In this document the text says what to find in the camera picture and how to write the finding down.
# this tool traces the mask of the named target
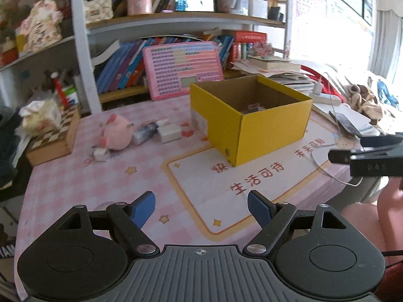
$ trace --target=pink learning tablet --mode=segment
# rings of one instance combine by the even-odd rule
[[[214,42],[146,47],[143,58],[153,101],[188,94],[191,83],[224,79]]]

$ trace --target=red pen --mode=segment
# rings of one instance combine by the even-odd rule
[[[57,94],[59,95],[63,106],[65,107],[65,109],[68,109],[70,107],[69,101],[67,101],[66,95],[63,93],[62,85],[60,84],[58,77],[59,74],[57,72],[52,73],[52,75],[50,76],[50,78],[53,79],[54,86],[56,88]]]

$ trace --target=pink pig plush toy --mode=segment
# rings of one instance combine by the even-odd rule
[[[102,129],[99,146],[109,150],[123,150],[133,136],[133,124],[125,117],[112,114]]]

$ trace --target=pearl handbag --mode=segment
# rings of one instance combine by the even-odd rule
[[[87,24],[113,18],[112,0],[84,0]]]

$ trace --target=pink checkered tablecloth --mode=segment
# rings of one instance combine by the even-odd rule
[[[25,193],[17,232],[15,257],[15,283],[21,300],[27,297],[17,274],[17,261],[21,253],[53,222],[78,204],[88,210],[102,209],[117,202],[132,202],[145,191],[156,194],[156,210],[143,227],[143,231],[160,248],[165,244],[238,244],[242,247],[260,230],[253,222],[223,238],[211,240],[203,235],[192,220],[188,207],[172,187],[162,164],[209,145],[203,134],[187,127],[182,139],[161,144],[158,137],[134,148],[128,148],[105,163],[91,161],[91,147],[99,140],[99,124],[112,113],[128,118],[139,126],[142,123],[169,118],[173,123],[191,124],[189,96],[164,101],[147,101],[121,107],[81,119],[73,153],[36,166]],[[311,119],[325,122],[312,113]],[[349,169],[330,165],[327,171],[343,181],[349,181]],[[287,199],[300,209],[315,209],[337,195],[344,185],[318,172],[311,180]]]

